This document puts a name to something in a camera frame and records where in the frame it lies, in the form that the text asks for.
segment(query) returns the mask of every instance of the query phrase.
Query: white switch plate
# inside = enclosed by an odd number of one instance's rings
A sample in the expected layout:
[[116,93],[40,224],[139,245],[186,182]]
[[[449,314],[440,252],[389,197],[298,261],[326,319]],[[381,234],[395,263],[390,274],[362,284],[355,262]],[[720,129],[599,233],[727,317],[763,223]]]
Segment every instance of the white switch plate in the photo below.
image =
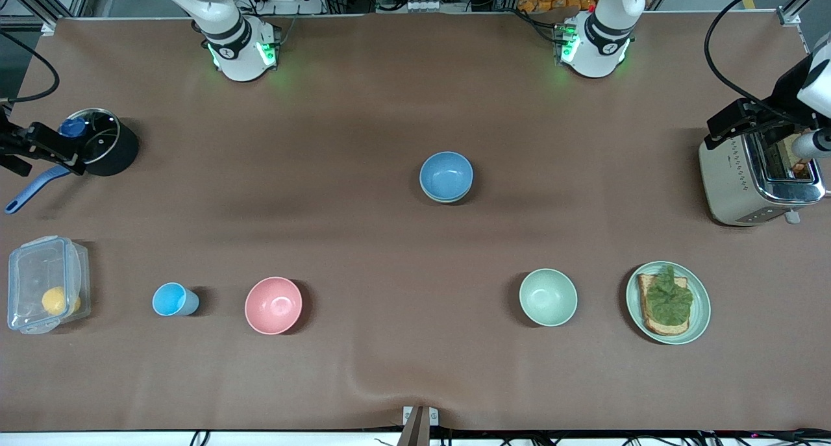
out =
[[[410,417],[410,412],[413,411],[412,407],[404,407],[404,424],[406,425],[407,419]],[[439,410],[438,408],[430,407],[430,426],[437,427],[439,426]]]

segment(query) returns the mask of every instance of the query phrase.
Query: transparent container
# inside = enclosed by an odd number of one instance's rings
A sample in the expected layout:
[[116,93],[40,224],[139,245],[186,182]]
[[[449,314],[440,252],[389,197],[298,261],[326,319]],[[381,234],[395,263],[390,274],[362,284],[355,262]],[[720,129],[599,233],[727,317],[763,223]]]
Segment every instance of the transparent container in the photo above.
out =
[[89,316],[90,272],[85,247],[44,236],[8,258],[8,327],[43,334]]

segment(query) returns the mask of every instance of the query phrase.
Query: blue cup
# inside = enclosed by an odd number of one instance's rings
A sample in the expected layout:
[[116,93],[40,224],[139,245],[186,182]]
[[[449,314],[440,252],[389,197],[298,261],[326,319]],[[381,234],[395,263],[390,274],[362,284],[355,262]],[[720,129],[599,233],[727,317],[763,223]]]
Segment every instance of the blue cup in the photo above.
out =
[[419,183],[433,201],[455,203],[465,197],[473,185],[473,166],[460,153],[433,154],[421,166]]
[[169,282],[153,295],[153,310],[160,316],[187,316],[199,308],[199,296],[182,284]]

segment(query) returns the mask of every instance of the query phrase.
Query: lemon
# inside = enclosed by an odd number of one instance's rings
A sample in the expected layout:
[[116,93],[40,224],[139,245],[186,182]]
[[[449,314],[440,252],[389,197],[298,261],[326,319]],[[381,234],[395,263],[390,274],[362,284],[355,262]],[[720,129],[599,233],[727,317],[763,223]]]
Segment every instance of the lemon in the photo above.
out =
[[[41,298],[43,309],[47,310],[52,316],[58,316],[66,309],[66,295],[63,293],[63,287],[57,286],[47,290]],[[72,305],[72,313],[75,313],[81,307],[81,299],[76,298]]]

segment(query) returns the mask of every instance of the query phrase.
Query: blue lid knob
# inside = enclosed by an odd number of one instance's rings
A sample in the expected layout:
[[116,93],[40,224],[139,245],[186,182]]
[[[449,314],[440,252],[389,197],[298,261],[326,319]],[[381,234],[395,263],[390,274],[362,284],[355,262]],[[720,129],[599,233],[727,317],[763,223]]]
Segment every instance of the blue lid knob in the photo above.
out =
[[60,124],[57,132],[65,138],[79,138],[86,131],[86,121],[81,118],[68,118]]

